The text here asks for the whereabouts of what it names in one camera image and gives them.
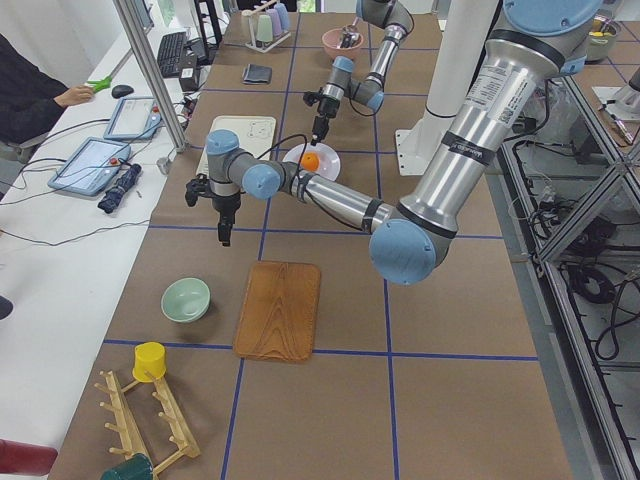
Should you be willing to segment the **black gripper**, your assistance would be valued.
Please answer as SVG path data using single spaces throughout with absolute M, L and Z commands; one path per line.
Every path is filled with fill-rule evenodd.
M 217 224 L 218 241 L 223 247 L 231 246 L 235 213 L 241 206 L 240 188 L 232 182 L 219 182 L 205 174 L 198 174 L 186 184 L 185 201 L 194 207 L 199 198 L 208 198 L 220 213 Z
M 314 118 L 311 134 L 311 144 L 322 143 L 329 131 L 329 119 L 337 116 L 340 107 L 340 100 L 324 94 L 321 90 L 317 92 L 306 91 L 303 94 L 304 103 L 312 107 L 317 104 L 317 115 Z

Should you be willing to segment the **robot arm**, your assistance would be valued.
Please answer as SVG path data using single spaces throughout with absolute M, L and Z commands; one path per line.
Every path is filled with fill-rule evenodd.
M 308 106 L 318 104 L 311 145 L 321 143 L 326 138 L 330 120 L 337 116 L 344 97 L 351 103 L 367 107 L 372 111 L 371 115 L 380 110 L 388 70 L 399 47 L 415 25 L 412 15 L 400 1 L 357 1 L 356 16 L 381 28 L 384 31 L 383 40 L 364 80 L 352 78 L 354 61 L 345 54 L 339 54 L 333 61 L 326 83 L 316 92 L 304 93 L 303 101 Z
M 243 194 L 266 200 L 287 193 L 369 234 L 371 261 L 386 280 L 422 281 L 446 257 L 458 213 L 536 86 L 583 68 L 599 9 L 597 1 L 453 4 L 435 82 L 442 82 L 445 71 L 454 73 L 457 112 L 438 135 L 417 187 L 395 205 L 300 163 L 260 160 L 228 130 L 208 135 L 208 171 L 187 184 L 186 202 L 210 199 L 219 214 L 219 241 L 228 244 Z

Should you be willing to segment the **person's hand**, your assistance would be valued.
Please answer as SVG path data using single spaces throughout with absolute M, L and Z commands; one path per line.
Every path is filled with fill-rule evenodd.
M 84 104 L 93 99 L 94 89 L 87 85 L 71 87 L 54 98 L 54 102 L 62 108 Z

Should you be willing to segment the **person's dark sleeve arm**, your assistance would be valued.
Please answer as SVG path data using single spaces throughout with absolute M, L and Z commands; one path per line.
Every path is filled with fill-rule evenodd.
M 1 140 L 20 144 L 51 130 L 68 87 L 41 72 L 1 36 Z

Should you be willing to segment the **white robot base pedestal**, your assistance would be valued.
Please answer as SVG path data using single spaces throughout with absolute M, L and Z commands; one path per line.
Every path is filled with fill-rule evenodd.
M 396 153 L 402 176 L 422 175 L 446 131 L 452 126 L 470 89 L 500 2 L 453 1 L 422 118 L 410 130 L 396 132 Z

